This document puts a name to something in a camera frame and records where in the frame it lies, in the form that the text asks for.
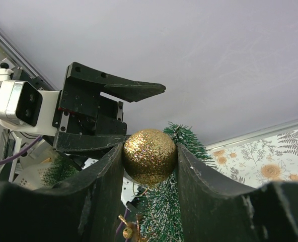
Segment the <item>brown ribbon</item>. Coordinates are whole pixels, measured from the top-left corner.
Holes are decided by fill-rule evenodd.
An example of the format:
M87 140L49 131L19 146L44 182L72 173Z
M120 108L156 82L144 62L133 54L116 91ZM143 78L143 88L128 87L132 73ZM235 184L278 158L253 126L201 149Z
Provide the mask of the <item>brown ribbon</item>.
M135 215L135 221L128 221L127 215L130 212L129 209L125 209L124 215L118 215L120 223L116 229L115 235L121 234L125 241L136 241L145 242L148 241L147 238L141 235L140 223L143 219L142 214Z

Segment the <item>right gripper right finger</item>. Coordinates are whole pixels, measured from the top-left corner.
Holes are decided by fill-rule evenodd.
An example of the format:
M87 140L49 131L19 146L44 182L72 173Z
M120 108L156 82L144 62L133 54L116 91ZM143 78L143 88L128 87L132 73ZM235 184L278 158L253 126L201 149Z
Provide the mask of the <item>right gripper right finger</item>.
M298 241L298 181L254 189L177 148L185 241Z

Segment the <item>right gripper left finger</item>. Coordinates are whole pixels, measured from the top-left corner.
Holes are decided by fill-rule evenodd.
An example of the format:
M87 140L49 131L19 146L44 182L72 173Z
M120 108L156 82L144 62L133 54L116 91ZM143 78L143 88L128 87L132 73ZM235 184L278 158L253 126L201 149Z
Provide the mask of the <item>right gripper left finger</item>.
M122 145L52 188L0 183L0 241L114 241Z

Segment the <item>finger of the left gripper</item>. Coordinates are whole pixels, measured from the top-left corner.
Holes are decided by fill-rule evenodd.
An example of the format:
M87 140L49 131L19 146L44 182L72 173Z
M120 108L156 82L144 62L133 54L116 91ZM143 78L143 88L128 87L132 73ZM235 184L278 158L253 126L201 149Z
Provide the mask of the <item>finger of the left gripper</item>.
M139 102L164 93L166 87L159 83L141 82L114 76L77 62L67 67L64 90L82 93L104 92L127 102Z
M104 150L124 143L131 135L81 135L57 132L53 148L63 153L88 152Z

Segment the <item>small frosted christmas tree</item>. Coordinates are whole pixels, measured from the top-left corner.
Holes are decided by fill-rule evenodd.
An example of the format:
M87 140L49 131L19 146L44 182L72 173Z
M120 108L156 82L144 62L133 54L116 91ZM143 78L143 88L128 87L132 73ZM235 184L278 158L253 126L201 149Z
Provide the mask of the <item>small frosted christmas tree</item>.
M213 168L216 164L208 155L190 127L170 122L164 129L174 143L184 145L201 162ZM176 174L173 172L166 181L138 195L141 213L138 215L139 234L135 241L184 241Z

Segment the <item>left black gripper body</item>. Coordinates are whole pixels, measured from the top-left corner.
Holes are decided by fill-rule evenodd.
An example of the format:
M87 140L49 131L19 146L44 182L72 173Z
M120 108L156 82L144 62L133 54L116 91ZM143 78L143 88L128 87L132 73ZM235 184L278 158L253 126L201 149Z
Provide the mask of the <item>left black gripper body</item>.
M126 135L123 102L104 97L99 91L89 97L79 91L71 95L61 90L58 95L52 126L56 136Z

